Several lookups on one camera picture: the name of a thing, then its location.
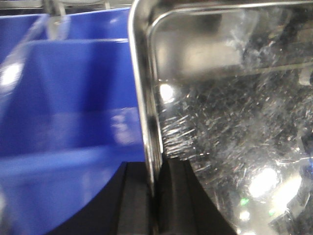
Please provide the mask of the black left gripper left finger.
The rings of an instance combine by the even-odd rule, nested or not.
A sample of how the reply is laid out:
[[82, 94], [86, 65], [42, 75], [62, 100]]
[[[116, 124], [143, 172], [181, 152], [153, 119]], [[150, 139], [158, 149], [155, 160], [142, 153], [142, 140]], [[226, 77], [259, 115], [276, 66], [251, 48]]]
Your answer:
[[151, 207], [143, 162], [123, 162], [109, 182], [52, 235], [149, 235]]

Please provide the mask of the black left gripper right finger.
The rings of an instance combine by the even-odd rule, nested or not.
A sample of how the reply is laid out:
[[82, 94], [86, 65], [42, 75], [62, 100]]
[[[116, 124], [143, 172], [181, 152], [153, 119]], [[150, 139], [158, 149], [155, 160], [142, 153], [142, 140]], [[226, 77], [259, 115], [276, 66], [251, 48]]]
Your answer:
[[157, 182], [161, 235], [234, 235], [196, 178], [190, 162], [164, 160]]

